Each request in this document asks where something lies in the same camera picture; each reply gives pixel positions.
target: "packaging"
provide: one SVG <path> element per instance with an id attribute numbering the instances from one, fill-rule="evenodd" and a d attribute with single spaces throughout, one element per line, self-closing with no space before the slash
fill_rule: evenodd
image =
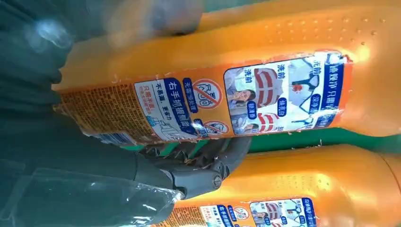
<path id="1" fill-rule="evenodd" d="M 24 163 L 0 159 L 0 226 L 144 227 L 164 220 L 183 197 L 178 190 L 76 169 L 27 171 Z"/>
<path id="2" fill-rule="evenodd" d="M 267 1 L 202 16 L 190 35 L 75 44 L 57 109 L 120 145 L 342 127 L 401 131 L 401 2 Z"/>
<path id="3" fill-rule="evenodd" d="M 57 110 L 119 145 L 320 129 L 344 108 L 351 70 L 337 51 L 298 53 L 62 90 Z"/>
<path id="4" fill-rule="evenodd" d="M 158 227 L 395 227 L 399 156 L 350 145 L 248 154 L 214 191 Z"/>

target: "laundry detergent bottle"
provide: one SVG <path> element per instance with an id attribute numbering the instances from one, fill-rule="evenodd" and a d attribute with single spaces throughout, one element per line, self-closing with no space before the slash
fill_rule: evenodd
<path id="1" fill-rule="evenodd" d="M 160 227 L 396 227 L 401 156 L 350 145 L 248 155 L 220 189 Z"/>
<path id="2" fill-rule="evenodd" d="M 189 35 L 123 47 L 93 38 L 62 69 L 56 110 L 117 144 L 398 134 L 399 21 L 399 0 L 277 0 L 205 13 Z"/>

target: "barcode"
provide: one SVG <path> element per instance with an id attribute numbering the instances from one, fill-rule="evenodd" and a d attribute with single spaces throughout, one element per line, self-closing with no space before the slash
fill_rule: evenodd
<path id="1" fill-rule="evenodd" d="M 91 135 L 94 136 L 102 141 L 102 143 L 112 143 L 116 145 L 121 144 L 136 144 L 136 142 L 124 132 L 121 133 L 108 133 L 108 134 L 98 134 L 98 135 Z"/>

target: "bottle label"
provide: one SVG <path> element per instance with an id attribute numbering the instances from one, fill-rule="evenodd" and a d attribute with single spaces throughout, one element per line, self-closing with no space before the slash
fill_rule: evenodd
<path id="1" fill-rule="evenodd" d="M 309 198 L 176 208 L 158 227 L 316 227 Z"/>
<path id="2" fill-rule="evenodd" d="M 224 74 L 236 135 L 330 126 L 339 111 L 344 64 L 340 53 L 229 69 Z"/>
<path id="3" fill-rule="evenodd" d="M 325 128 L 351 66 L 336 51 L 279 56 L 62 90 L 55 109 L 118 145 Z"/>

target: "orange plastic surface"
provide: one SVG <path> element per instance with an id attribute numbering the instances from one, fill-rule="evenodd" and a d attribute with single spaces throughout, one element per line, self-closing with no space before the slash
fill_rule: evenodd
<path id="1" fill-rule="evenodd" d="M 401 191 L 401 155 L 400 154 L 382 154 L 383 159 L 388 164 L 389 168 L 397 180 Z"/>
<path id="2" fill-rule="evenodd" d="M 253 201 L 300 197 L 312 199 L 318 226 L 401 223 L 401 191 L 390 168 L 380 155 L 350 145 L 248 155 L 219 190 L 175 207 L 249 208 Z"/>
<path id="3" fill-rule="evenodd" d="M 332 127 L 371 136 L 401 131 L 399 0 L 276 0 L 205 14 L 198 32 L 114 49 L 112 35 L 77 44 L 57 90 L 131 83 L 170 72 L 316 50 L 353 62 Z"/>

